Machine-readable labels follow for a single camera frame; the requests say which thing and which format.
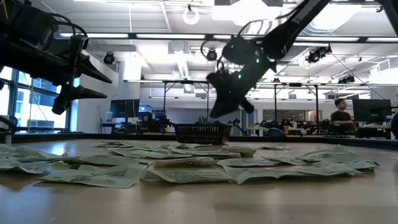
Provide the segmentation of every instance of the stage light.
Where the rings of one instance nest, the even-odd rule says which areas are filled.
[[[308,55],[308,57],[305,58],[305,60],[308,63],[317,63],[319,62],[319,60],[326,57],[326,55],[330,53],[331,53],[331,48],[329,46],[317,47],[315,50],[310,51],[310,54]]]

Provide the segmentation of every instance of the computer monitor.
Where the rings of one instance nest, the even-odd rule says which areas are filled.
[[[297,128],[303,128],[305,121],[296,121],[297,123]]]
[[[138,117],[139,100],[112,100],[111,112],[114,118]]]
[[[384,122],[391,115],[390,100],[353,100],[354,120]]]

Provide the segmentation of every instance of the metal pole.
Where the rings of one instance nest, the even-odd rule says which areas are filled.
[[[167,90],[166,90],[166,85],[167,85],[167,82],[164,83],[163,119],[165,119],[165,116],[166,116],[166,92],[167,92]]]
[[[315,85],[315,103],[317,104],[317,134],[319,134],[318,85]]]
[[[210,84],[207,83],[207,114],[206,114],[206,121],[209,120],[209,93],[210,93],[209,89],[210,89]]]
[[[274,85],[274,99],[275,99],[275,121],[277,121],[278,116],[277,116],[277,107],[276,107],[276,85]]]

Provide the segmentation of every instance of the table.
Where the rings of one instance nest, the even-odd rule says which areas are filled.
[[[24,144],[74,156],[106,154],[91,147],[101,140]],[[159,145],[168,142],[143,141]],[[261,143],[229,142],[234,146]],[[281,143],[267,143],[275,146]],[[328,144],[285,144],[289,151],[257,151],[259,156],[298,156]],[[84,224],[329,224],[395,223],[398,220],[398,153],[347,147],[381,168],[357,177],[280,179],[261,184],[146,182],[130,189],[37,182],[37,175],[0,174],[0,223]]]
[[[358,128],[356,137],[391,139],[391,128]]]

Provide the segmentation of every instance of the fluorescent light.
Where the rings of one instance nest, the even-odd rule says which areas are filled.
[[[61,33],[61,37],[70,37],[73,34]],[[89,38],[129,38],[128,34],[87,34]]]
[[[303,47],[305,47],[305,46],[308,46],[308,47],[311,47],[311,46],[314,46],[314,47],[328,47],[329,44],[327,44],[327,43],[293,43],[293,46],[303,46]]]
[[[243,39],[245,40],[250,40],[250,39],[254,39],[256,37],[263,37],[263,35],[241,35],[243,37]]]
[[[229,40],[229,39],[231,39],[231,36],[230,35],[214,35],[213,38],[220,39],[220,40]]]
[[[148,96],[149,99],[164,99],[163,96]],[[181,97],[181,96],[166,96],[166,99],[174,100],[207,100],[207,98],[200,97]],[[209,97],[209,100],[214,100],[215,97]]]
[[[204,39],[204,34],[137,34],[139,39]]]
[[[396,37],[370,37],[367,42],[398,42]]]
[[[162,80],[123,80],[124,82],[133,82],[133,83],[162,83]]]
[[[359,37],[297,37],[297,41],[357,42]]]

